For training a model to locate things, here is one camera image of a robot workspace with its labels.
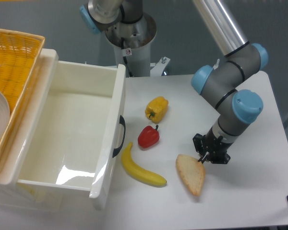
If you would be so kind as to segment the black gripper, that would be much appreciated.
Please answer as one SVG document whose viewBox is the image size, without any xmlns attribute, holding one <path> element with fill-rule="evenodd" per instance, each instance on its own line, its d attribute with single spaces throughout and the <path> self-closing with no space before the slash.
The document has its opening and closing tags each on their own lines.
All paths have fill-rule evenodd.
<svg viewBox="0 0 288 230">
<path fill-rule="evenodd" d="M 214 134 L 202 136 L 196 134 L 193 138 L 193 144 L 200 158 L 198 162 L 210 162 L 212 164 L 228 164 L 230 156 L 227 150 L 232 143 L 225 143 L 223 136 L 216 138 Z"/>
</svg>

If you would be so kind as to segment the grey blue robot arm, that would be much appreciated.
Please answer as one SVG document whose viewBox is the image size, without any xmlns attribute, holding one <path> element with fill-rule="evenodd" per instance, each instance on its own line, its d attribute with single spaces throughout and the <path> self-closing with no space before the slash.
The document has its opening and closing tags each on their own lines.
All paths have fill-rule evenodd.
<svg viewBox="0 0 288 230">
<path fill-rule="evenodd" d="M 192 140 L 200 162 L 227 164 L 228 148 L 263 110 L 258 94 L 237 87 L 267 65 L 268 53 L 260 44 L 248 41 L 222 1 L 196 0 L 194 5 L 226 62 L 205 65 L 192 77 L 194 90 L 219 113 L 207 134 L 196 134 Z M 114 47 L 116 63 L 125 66 L 128 77 L 152 75 L 150 44 L 156 23 L 144 13 L 142 1 L 90 0 L 79 11 L 92 33 L 105 33 Z"/>
</svg>

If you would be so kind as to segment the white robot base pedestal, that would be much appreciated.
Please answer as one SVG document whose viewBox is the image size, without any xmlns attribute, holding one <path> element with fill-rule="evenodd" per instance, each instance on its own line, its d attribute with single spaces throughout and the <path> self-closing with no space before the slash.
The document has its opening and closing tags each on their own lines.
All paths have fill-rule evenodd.
<svg viewBox="0 0 288 230">
<path fill-rule="evenodd" d="M 133 24 L 119 22 L 105 31 L 112 45 L 116 64 L 126 67 L 126 77 L 150 76 L 151 43 L 156 36 L 156 22 L 147 13 Z"/>
</svg>

